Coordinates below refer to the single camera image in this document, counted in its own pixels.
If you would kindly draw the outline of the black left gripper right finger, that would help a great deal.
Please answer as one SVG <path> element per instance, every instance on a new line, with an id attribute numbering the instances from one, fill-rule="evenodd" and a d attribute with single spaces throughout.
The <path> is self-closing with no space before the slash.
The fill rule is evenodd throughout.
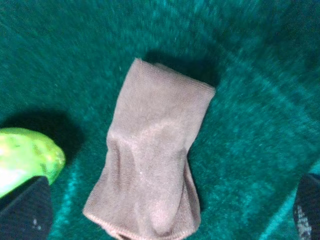
<path id="1" fill-rule="evenodd" d="M 307 173 L 300 179 L 293 204 L 293 219 L 301 240 L 320 239 L 320 176 Z"/>

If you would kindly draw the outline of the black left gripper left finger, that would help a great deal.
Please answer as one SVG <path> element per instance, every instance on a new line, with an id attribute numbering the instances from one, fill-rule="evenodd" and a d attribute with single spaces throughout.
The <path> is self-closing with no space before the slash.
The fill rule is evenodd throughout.
<path id="1" fill-rule="evenodd" d="M 53 224 L 51 189 L 35 176 L 0 198 L 1 240 L 46 240 Z"/>

